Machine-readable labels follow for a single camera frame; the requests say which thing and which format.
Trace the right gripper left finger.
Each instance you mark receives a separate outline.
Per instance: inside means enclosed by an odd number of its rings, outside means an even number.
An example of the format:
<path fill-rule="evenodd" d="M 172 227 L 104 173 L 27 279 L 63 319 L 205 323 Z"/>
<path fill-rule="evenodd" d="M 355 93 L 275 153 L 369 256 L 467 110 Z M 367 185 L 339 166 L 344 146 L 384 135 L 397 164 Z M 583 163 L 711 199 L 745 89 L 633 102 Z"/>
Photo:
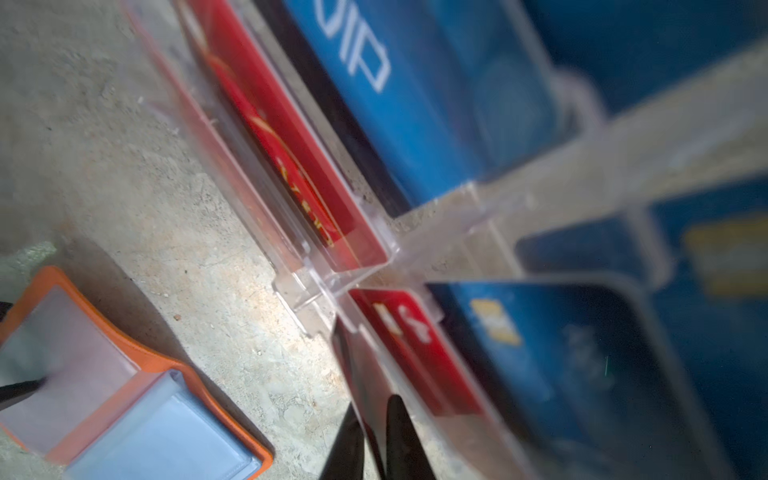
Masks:
<path fill-rule="evenodd" d="M 352 404 L 325 461 L 320 480 L 362 480 L 364 476 L 365 438 Z"/>

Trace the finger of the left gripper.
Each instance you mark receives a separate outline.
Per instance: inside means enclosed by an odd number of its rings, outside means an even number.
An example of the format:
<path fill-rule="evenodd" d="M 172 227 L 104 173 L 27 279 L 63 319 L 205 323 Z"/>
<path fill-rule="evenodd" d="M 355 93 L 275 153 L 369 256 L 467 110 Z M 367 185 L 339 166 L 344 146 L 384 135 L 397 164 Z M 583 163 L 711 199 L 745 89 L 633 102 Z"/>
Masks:
<path fill-rule="evenodd" d="M 36 393 L 45 384 L 45 378 L 9 384 L 0 387 L 2 404 L 17 404 Z"/>

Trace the orange card holder wallet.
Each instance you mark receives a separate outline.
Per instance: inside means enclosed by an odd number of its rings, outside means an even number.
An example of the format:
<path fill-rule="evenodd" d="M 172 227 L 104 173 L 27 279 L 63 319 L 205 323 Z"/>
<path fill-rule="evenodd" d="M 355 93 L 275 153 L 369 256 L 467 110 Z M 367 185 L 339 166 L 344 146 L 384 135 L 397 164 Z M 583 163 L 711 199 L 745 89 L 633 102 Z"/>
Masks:
<path fill-rule="evenodd" d="M 274 456 L 188 364 L 133 340 L 56 267 L 1 319 L 1 429 L 69 479 L 255 479 Z"/>

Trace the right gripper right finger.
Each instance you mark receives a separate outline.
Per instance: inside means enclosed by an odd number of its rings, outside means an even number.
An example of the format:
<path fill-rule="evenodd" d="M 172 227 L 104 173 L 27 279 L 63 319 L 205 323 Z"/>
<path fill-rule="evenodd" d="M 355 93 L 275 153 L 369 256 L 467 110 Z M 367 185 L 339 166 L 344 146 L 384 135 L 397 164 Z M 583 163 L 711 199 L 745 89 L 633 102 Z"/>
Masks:
<path fill-rule="evenodd" d="M 389 397 L 386 415 L 386 478 L 435 480 L 434 471 L 399 395 Z"/>

